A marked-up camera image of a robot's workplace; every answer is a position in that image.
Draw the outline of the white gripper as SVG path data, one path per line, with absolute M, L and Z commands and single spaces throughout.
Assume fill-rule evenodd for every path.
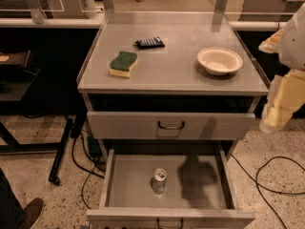
M 258 49 L 278 53 L 281 64 L 291 69 L 284 76 L 276 75 L 271 83 L 259 123 L 261 131 L 278 132 L 293 114 L 305 104 L 305 4 L 280 29 L 264 40 Z

